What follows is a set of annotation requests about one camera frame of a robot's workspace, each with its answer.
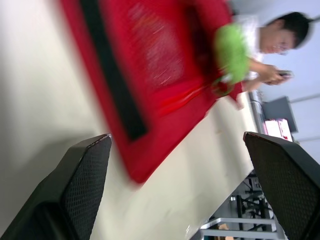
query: black strip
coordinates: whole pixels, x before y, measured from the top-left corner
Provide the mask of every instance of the black strip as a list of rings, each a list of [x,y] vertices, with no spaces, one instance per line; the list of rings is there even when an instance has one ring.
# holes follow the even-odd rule
[[[112,47],[108,41],[104,22],[99,10],[99,0],[79,0],[86,25],[93,41],[105,82],[108,85],[114,105],[122,125],[131,140],[136,140],[147,133],[135,100],[122,76]]]

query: cell phone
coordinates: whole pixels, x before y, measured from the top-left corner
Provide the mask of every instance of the cell phone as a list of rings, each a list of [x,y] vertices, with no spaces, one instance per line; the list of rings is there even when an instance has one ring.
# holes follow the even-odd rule
[[[278,74],[281,77],[287,78],[287,79],[292,79],[294,77],[294,73],[292,71],[288,71],[288,70],[279,70]]]

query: eyeglasses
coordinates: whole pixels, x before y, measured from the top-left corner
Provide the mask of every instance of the eyeglasses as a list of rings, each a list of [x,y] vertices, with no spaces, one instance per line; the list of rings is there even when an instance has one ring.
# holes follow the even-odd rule
[[[278,52],[278,54],[280,55],[287,55],[288,54],[288,47],[287,47],[287,44],[285,42],[282,42],[280,45],[278,46],[274,46],[275,49],[279,49],[280,51]]]

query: green object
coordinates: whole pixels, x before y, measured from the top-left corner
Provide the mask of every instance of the green object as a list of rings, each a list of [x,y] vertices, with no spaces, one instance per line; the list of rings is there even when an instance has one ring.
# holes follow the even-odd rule
[[[231,75],[228,84],[232,86],[244,80],[249,71],[249,58],[240,27],[231,23],[219,28],[213,47],[218,66],[226,75]]]

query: white shirt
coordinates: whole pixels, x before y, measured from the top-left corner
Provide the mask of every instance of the white shirt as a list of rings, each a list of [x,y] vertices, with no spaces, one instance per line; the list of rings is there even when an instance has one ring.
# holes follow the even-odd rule
[[[262,62],[263,54],[260,52],[259,21],[255,15],[236,15],[233,21],[237,23],[242,30],[244,41],[247,45],[248,56],[258,62]],[[258,76],[256,72],[249,72],[247,79],[252,80]]]

